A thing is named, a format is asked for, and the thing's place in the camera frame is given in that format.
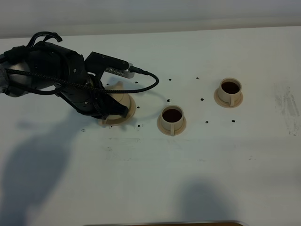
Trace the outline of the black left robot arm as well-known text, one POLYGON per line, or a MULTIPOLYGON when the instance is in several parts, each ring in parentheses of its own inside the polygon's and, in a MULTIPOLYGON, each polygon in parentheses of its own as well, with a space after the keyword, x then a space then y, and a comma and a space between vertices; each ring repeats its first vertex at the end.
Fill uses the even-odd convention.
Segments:
POLYGON ((10 97, 28 93, 56 95, 82 115, 105 120, 126 117, 128 107, 115 100, 102 85, 104 72, 128 72, 128 62, 92 52, 79 53, 50 43, 62 38, 55 32, 38 32, 27 45, 13 47, 0 56, 0 91, 10 97))

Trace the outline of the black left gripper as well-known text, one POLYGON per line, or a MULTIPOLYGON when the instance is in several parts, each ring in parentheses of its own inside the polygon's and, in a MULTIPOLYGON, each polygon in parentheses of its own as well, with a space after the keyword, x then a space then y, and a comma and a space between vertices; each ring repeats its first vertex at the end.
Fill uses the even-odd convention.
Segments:
MULTIPOLYGON (((103 89, 100 75, 89 73, 85 69, 85 59, 78 53, 68 53, 67 59, 71 66, 71 74, 66 78, 70 83, 85 87, 103 89)), ((71 105, 78 113, 94 118, 106 119, 110 113, 126 115, 128 109, 115 101, 109 94, 81 89, 66 85, 60 92, 60 97, 71 105)))

